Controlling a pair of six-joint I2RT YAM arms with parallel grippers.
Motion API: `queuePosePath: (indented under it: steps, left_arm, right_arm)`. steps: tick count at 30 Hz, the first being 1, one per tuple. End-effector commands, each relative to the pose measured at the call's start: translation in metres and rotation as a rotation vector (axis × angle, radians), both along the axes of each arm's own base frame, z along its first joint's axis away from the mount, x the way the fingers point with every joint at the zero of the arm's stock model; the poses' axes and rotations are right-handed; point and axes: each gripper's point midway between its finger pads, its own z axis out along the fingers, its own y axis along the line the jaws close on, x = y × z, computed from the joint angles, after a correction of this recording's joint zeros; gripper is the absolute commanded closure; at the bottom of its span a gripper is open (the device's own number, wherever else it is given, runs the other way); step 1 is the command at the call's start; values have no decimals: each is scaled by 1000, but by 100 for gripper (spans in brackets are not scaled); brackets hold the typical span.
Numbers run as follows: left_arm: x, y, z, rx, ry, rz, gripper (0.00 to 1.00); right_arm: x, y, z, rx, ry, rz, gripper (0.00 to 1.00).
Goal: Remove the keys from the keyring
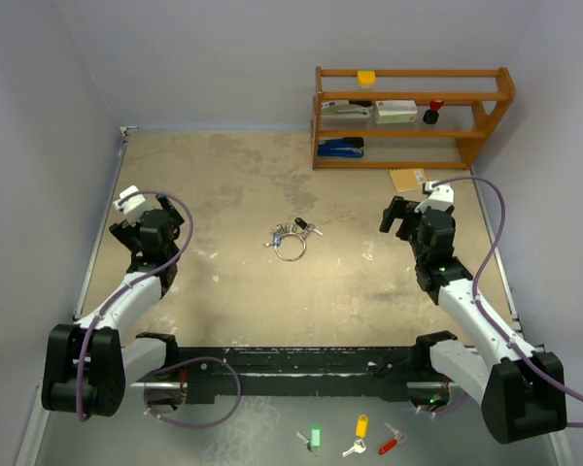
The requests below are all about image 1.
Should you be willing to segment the black key fob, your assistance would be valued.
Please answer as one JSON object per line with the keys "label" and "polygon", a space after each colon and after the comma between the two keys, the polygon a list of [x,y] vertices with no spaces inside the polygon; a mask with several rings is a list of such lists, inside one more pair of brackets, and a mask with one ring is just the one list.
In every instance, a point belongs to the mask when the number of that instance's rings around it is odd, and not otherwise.
{"label": "black key fob", "polygon": [[294,223],[302,230],[306,230],[308,227],[308,223],[301,217],[296,217]]}

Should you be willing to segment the blue key fob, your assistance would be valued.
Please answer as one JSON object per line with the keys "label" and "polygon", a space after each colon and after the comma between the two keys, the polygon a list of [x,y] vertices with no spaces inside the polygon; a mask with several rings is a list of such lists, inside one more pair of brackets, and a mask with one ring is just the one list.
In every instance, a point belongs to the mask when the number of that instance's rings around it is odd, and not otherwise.
{"label": "blue key fob", "polygon": [[263,245],[265,247],[278,248],[279,246],[281,246],[282,241],[283,241],[283,234],[279,231],[275,231],[272,235],[271,241],[268,243],[264,243]]}

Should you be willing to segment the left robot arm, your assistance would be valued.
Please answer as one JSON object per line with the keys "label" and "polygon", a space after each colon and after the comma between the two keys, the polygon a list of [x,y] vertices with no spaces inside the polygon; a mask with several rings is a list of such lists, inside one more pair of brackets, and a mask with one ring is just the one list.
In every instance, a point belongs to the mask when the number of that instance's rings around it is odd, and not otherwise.
{"label": "left robot arm", "polygon": [[118,288],[88,315],[50,332],[41,402],[50,412],[74,413],[81,421],[112,416],[126,387],[148,372],[160,381],[177,376],[181,358],[169,337],[140,337],[121,343],[140,317],[160,301],[177,275],[186,250],[176,242],[183,224],[193,226],[188,206],[169,193],[131,186],[114,202],[123,219],[109,231],[130,252]]}

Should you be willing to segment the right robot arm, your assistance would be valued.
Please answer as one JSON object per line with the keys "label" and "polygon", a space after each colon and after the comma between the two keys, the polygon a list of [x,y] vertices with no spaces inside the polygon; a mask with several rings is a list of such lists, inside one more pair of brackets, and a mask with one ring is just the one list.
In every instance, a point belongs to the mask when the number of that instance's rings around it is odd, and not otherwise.
{"label": "right robot arm", "polygon": [[387,233],[395,220],[401,222],[395,235],[411,246],[420,289],[474,345],[420,337],[414,372],[424,380],[441,374],[456,383],[477,402],[490,434],[503,445],[565,429],[566,396],[556,387],[564,379],[562,362],[527,343],[474,293],[472,275],[454,255],[452,212],[396,196],[380,224]]}

